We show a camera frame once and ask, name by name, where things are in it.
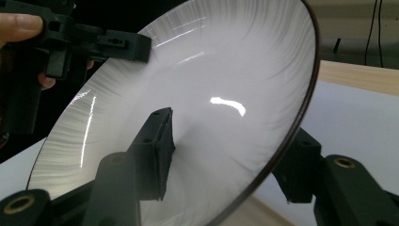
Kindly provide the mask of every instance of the black holder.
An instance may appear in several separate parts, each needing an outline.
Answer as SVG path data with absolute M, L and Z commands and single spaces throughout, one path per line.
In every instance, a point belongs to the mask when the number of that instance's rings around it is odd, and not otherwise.
M 292 203 L 310 203 L 318 225 L 399 225 L 399 197 L 384 191 L 355 159 L 321 156 L 321 145 L 300 129 L 273 170 Z
M 114 57 L 148 62 L 150 38 L 77 24 L 69 16 L 73 6 L 73 0 L 0 0 L 0 12 L 38 15 L 43 20 L 43 30 L 37 37 L 5 47 L 15 50 L 17 59 L 0 132 L 33 133 L 41 90 L 37 76 L 41 71 L 61 81 L 69 77 L 69 81 L 83 86 L 90 59 L 105 61 Z M 0 78 L 0 83 L 7 83 Z
M 0 202 L 0 225 L 139 226 L 140 201 L 166 194 L 174 150 L 172 110 L 157 110 L 127 152 L 103 158 L 94 181 L 53 201 L 41 189 L 17 192 Z

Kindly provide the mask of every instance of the brass insert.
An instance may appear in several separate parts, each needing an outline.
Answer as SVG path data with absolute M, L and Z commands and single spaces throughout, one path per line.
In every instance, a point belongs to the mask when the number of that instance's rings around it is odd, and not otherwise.
M 8 215 L 17 214 L 29 208 L 35 202 L 35 196 L 23 195 L 9 202 L 3 212 Z
M 347 169 L 353 169 L 356 166 L 356 164 L 352 160 L 343 157 L 335 158 L 334 163 L 342 168 Z

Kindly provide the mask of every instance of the white surface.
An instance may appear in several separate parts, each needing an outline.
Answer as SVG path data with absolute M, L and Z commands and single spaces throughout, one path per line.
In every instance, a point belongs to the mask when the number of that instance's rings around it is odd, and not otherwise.
M 0 201 L 26 189 L 27 180 L 44 140 L 45 138 L 0 164 Z
M 173 109 L 176 151 L 162 202 L 144 225 L 203 225 L 251 183 L 285 139 L 308 92 L 315 32 L 299 0 L 188 1 L 141 34 L 148 64 L 109 59 L 47 138 L 30 188 L 54 198 L 94 179 L 144 121 Z
M 322 144 L 322 156 L 352 157 L 399 194 L 398 96 L 318 82 L 301 127 Z M 313 204 L 287 204 L 272 175 L 255 196 L 297 225 L 316 225 Z

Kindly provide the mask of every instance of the dark brown rim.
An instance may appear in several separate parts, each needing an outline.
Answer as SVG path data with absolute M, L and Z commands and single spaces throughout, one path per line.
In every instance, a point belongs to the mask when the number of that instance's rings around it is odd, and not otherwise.
M 279 148 L 273 154 L 272 158 L 269 160 L 269 162 L 266 164 L 266 166 L 255 177 L 255 179 L 252 181 L 252 183 L 250 183 L 249 186 L 247 186 L 247 188 L 241 193 L 241 195 L 239 195 L 237 198 L 235 198 L 235 200 L 225 210 L 223 210 L 216 218 L 214 218 L 207 225 L 220 224 L 238 206 L 240 206 L 240 204 L 242 202 L 244 202 L 256 190 L 256 188 L 258 188 L 258 186 L 264 181 L 264 179 L 270 174 L 272 169 L 278 164 L 278 162 L 281 160 L 282 156 L 284 155 L 285 151 L 287 150 L 287 148 L 290 146 L 291 142 L 293 141 L 296 133 L 299 130 L 300 123 L 302 122 L 302 120 L 305 116 L 306 110 L 308 109 L 309 103 L 311 102 L 311 97 L 313 95 L 314 88 L 316 86 L 317 76 L 318 76 L 319 68 L 320 68 L 320 53 L 319 53 L 319 51 L 320 51 L 320 48 L 319 48 L 320 33 L 319 33 L 319 26 L 316 21 L 316 17 L 314 15 L 314 12 L 312 11 L 311 7 L 306 2 L 306 0 L 301 0 L 301 2 L 304 4 L 304 6 L 306 7 L 306 9 L 308 10 L 308 12 L 311 16 L 311 21 L 313 22 L 315 39 L 316 39 L 316 52 L 314 55 L 314 64 L 313 64 L 313 71 L 312 71 L 312 75 L 311 75 L 311 82 L 309 84 L 305 99 L 302 103 L 302 106 L 299 109 L 298 114 L 295 117 L 293 125 L 291 126 L 290 130 L 288 131 L 287 136 L 282 141 Z

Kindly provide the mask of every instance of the glossy glaze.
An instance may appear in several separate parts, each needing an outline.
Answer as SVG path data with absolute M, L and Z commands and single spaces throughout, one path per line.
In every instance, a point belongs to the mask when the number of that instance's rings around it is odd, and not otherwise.
M 141 34 L 148 64 L 109 59 L 47 138 L 29 188 L 52 198 L 92 179 L 154 110 L 172 107 L 176 152 L 144 225 L 202 225 L 251 183 L 297 120 L 314 78 L 316 35 L 296 0 L 189 1 Z

